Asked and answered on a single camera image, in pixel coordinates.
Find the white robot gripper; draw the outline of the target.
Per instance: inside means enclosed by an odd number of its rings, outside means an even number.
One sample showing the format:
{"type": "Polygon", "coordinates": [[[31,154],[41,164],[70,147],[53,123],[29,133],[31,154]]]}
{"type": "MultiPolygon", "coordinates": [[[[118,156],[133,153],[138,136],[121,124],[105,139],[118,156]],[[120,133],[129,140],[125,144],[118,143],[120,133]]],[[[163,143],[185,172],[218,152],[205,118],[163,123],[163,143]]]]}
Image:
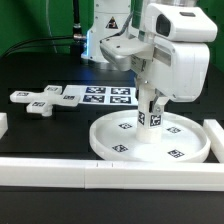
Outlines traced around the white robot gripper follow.
{"type": "Polygon", "coordinates": [[[199,97],[210,57],[204,43],[172,42],[160,37],[152,44],[138,38],[106,38],[100,41],[100,50],[118,70],[133,70],[138,82],[149,82],[161,92],[152,103],[154,115],[164,112],[169,99],[192,102],[199,97]]]}

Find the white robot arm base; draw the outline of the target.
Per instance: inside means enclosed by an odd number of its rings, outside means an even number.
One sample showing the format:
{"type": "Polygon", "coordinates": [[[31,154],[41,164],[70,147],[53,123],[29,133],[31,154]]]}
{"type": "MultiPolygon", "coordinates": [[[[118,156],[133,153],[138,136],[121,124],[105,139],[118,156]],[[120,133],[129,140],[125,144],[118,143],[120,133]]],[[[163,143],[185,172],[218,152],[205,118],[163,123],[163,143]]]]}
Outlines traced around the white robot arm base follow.
{"type": "Polygon", "coordinates": [[[94,0],[93,25],[87,32],[82,61],[92,67],[115,70],[102,55],[99,43],[115,34],[137,36],[141,18],[150,3],[194,7],[197,0],[94,0]]]}

